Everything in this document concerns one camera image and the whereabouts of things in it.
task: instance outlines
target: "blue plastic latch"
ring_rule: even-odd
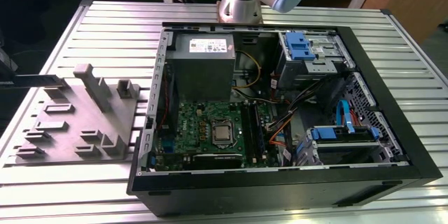
[[[322,139],[336,139],[334,128],[316,128]]]
[[[380,138],[379,129],[376,127],[371,127],[371,132],[372,132],[374,139],[378,140]]]
[[[319,132],[316,131],[316,129],[311,130],[311,136],[314,137],[314,140],[319,139]]]
[[[338,109],[336,109],[336,124],[347,125],[348,133],[355,133],[355,128],[352,124],[352,117],[350,115],[350,105],[347,100],[339,100]]]
[[[310,51],[310,41],[303,33],[287,33],[286,37],[292,60],[315,60],[316,55]]]

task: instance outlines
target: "power supply label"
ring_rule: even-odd
[[[190,52],[227,52],[226,39],[192,39]]]

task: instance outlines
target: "aluminum workbench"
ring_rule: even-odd
[[[32,88],[0,139],[0,220],[12,223],[443,223],[448,219],[448,80],[396,19],[379,10],[298,8],[279,14],[264,8],[263,20],[267,24],[351,26],[446,177],[363,207],[159,219],[127,195],[130,158],[88,165],[12,165],[22,132],[31,127],[39,102],[47,99],[46,93]],[[94,74],[106,77],[108,83],[130,78],[143,87],[132,143],[144,124],[163,21],[215,22],[216,6],[83,2],[40,72],[58,74],[75,84],[74,66],[91,63],[96,67]]]

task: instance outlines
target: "cpu socket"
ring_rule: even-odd
[[[212,120],[212,144],[227,148],[234,144],[234,124],[227,119]]]

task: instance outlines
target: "motherboard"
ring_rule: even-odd
[[[228,160],[226,165],[238,159],[238,168],[275,166],[276,152],[270,152],[263,135],[271,114],[267,103],[182,103],[176,137],[160,143],[164,153],[158,156],[158,170],[187,169],[183,166],[194,158],[211,166],[218,158]]]

